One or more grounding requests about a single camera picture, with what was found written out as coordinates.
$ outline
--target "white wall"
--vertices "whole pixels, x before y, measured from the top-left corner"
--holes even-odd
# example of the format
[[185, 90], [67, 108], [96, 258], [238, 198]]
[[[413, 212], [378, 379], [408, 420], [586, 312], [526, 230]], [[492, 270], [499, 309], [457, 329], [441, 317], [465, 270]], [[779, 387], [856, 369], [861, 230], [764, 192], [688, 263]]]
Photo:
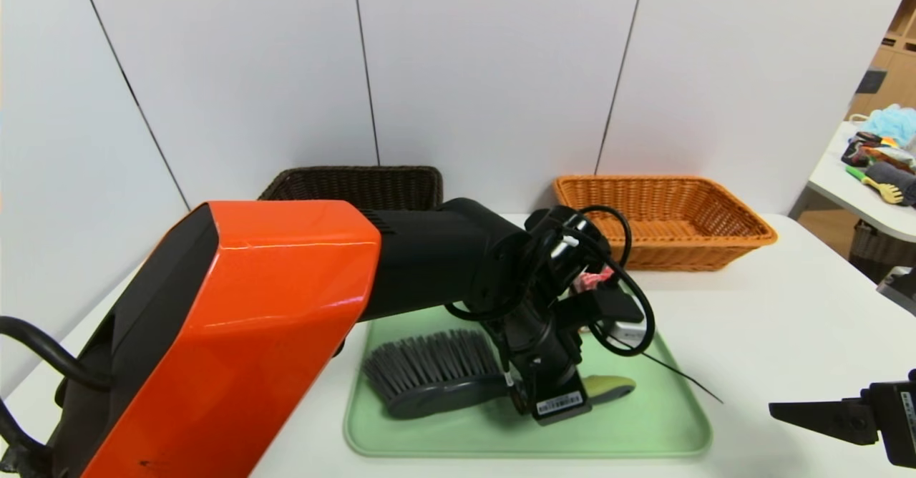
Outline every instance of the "white wall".
[[900, 0], [640, 0], [601, 174], [696, 174], [788, 212]]
[[[62, 337], [187, 212], [89, 0], [4, 0], [4, 315]], [[0, 340], [6, 396], [36, 363]]]
[[375, 165], [356, 0], [95, 0], [190, 204]]
[[598, 163], [635, 0], [359, 0], [383, 165], [497, 211]]

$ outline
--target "black robot arm segment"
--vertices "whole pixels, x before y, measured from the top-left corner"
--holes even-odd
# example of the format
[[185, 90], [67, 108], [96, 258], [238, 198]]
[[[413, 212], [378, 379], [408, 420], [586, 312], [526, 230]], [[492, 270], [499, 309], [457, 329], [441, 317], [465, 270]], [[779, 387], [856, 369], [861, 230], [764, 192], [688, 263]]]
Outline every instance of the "black robot arm segment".
[[860, 446], [881, 432], [887, 461], [916, 469], [916, 369], [906, 381], [871, 384], [860, 397], [819, 403], [770, 403], [775, 419]]
[[[564, 206], [541, 210], [526, 230], [472, 200], [452, 200], [438, 211], [364, 215], [381, 231], [382, 248], [360, 321], [446, 305], [452, 315], [481, 323], [504, 370], [511, 363], [521, 374], [524, 397], [517, 405], [538, 422], [591, 409], [576, 371], [578, 329], [598, 321], [639, 322], [642, 313], [619, 288], [560, 301], [583, 270], [600, 272], [610, 253], [585, 215]], [[544, 406], [556, 404], [565, 406]]]

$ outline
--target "scrub brush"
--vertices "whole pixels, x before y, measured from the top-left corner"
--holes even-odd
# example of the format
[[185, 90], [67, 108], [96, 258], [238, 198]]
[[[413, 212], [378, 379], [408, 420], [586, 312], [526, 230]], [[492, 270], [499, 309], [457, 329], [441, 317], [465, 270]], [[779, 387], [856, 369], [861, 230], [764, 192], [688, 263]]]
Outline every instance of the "scrub brush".
[[[366, 358], [363, 373], [395, 419], [466, 409], [510, 394], [487, 338], [469, 329], [386, 342]], [[593, 404], [635, 388], [635, 381], [620, 376], [589, 376], [583, 384]]]
[[854, 166], [847, 165], [847, 172], [852, 177], [857, 178], [860, 182], [863, 182], [865, 185], [873, 187], [881, 194], [881, 198], [884, 202], [889, 204], [900, 204], [903, 202], [903, 192], [895, 185], [886, 184], [886, 182], [876, 182], [874, 179], [868, 177], [861, 170], [855, 168]]

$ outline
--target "white table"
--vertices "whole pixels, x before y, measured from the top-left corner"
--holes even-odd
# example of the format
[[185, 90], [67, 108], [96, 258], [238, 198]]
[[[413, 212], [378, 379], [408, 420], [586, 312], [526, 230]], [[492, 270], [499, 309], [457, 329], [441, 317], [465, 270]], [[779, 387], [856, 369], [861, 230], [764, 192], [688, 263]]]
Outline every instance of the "white table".
[[[513, 221], [523, 218], [511, 216]], [[794, 221], [765, 218], [781, 240], [719, 272], [634, 273], [678, 363], [726, 401], [719, 405], [696, 389], [714, 431], [713, 446], [703, 457], [364, 458], [349, 449], [343, 436], [344, 411], [364, 348], [366, 327], [360, 325], [302, 399], [252, 476], [912, 478], [913, 471], [887, 463], [880, 444], [853, 446], [769, 416], [771, 401], [838, 400], [856, 396], [871, 381], [903, 380], [916, 367], [916, 318], [879, 295], [873, 283]], [[125, 284], [65, 338], [68, 350], [82, 347]], [[58, 420], [52, 402], [58, 380], [58, 374], [42, 364], [9, 397], [14, 416], [37, 439], [46, 439]]]
[[[840, 161], [840, 156], [847, 148], [847, 141], [856, 131], [857, 126], [853, 122], [840, 124], [830, 145], [827, 146], [827, 151], [808, 178], [808, 188], [853, 212], [883, 233], [899, 240], [916, 241], [914, 208], [887, 204], [873, 189], [857, 182], [845, 171], [847, 164]], [[804, 207], [805, 202], [802, 194], [797, 208], [792, 210], [791, 217], [797, 218], [801, 215], [800, 207]]]

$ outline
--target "orange robot arm casing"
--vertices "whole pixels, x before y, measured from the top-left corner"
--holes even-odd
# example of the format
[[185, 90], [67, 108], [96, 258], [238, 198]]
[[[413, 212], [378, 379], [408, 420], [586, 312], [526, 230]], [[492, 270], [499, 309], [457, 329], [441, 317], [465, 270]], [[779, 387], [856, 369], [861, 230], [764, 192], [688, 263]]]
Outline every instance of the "orange robot arm casing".
[[219, 241], [187, 318], [84, 478], [248, 476], [366, 306], [380, 234], [353, 206], [209, 208]]

